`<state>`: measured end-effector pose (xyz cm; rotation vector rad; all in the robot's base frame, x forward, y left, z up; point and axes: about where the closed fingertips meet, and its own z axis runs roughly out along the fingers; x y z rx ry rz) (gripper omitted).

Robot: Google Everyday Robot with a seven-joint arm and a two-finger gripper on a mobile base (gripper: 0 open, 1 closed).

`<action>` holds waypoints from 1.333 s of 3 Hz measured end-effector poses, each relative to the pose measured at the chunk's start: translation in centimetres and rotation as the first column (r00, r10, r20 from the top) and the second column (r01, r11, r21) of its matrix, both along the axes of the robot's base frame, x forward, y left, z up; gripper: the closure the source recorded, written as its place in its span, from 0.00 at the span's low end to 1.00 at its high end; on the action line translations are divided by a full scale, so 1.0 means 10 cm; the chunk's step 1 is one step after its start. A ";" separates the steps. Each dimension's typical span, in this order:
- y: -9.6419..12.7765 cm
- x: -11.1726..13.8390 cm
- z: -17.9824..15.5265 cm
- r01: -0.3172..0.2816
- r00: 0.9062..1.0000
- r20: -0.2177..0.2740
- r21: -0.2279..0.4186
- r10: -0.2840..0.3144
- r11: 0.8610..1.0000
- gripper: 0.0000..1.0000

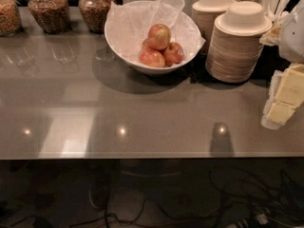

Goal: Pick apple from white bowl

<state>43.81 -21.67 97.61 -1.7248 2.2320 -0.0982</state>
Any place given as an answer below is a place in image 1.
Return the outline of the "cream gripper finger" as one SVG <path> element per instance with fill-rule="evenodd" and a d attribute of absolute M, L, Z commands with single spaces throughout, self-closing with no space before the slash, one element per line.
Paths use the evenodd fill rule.
<path fill-rule="evenodd" d="M 291 63 L 284 71 L 276 70 L 272 76 L 261 124 L 277 130 L 293 117 L 303 103 L 304 65 Z"/>

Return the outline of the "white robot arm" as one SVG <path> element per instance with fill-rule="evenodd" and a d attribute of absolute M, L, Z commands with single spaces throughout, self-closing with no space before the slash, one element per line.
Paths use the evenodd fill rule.
<path fill-rule="evenodd" d="M 291 64 L 276 70 L 261 124 L 277 130 L 288 122 L 304 102 L 304 0 L 284 18 L 278 38 L 279 56 Z"/>

